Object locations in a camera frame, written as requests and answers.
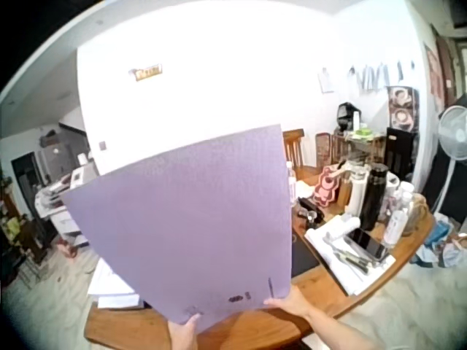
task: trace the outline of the marble floor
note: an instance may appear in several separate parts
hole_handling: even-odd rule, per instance
[[[29,289],[16,279],[2,291],[3,312],[30,349],[106,349],[83,337],[92,303],[86,292],[97,261],[90,247],[74,261],[52,251],[41,281],[33,279]],[[407,265],[341,321],[387,349],[467,349],[467,259],[450,269]],[[316,335],[304,341],[314,350],[327,349]]]

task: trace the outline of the purple paper sheet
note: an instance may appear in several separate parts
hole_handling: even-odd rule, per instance
[[[63,195],[91,246],[197,331],[288,294],[291,215],[278,125],[174,149]]]

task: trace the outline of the white machine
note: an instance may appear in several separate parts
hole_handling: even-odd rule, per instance
[[[57,182],[41,189],[36,194],[34,205],[42,219],[49,219],[57,229],[61,238],[72,246],[87,243],[80,228],[61,201],[61,194],[84,185],[98,176],[94,162],[87,163],[73,170],[71,176],[65,175]]]

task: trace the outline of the fan stand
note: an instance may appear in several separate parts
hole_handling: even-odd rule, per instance
[[[446,198],[447,190],[449,188],[449,184],[451,183],[452,175],[454,174],[455,162],[456,161],[452,158],[449,161],[449,167],[447,168],[446,182],[444,183],[443,190],[439,194],[439,197],[435,203],[435,213],[439,213],[439,211],[441,210],[441,207],[443,206],[444,199]]]

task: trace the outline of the person's right hand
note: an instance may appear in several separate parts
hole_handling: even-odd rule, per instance
[[[312,307],[305,299],[304,295],[301,294],[300,289],[294,285],[290,286],[289,295],[287,297],[284,299],[267,299],[264,301],[264,305],[281,308],[285,312],[299,317],[305,317]]]

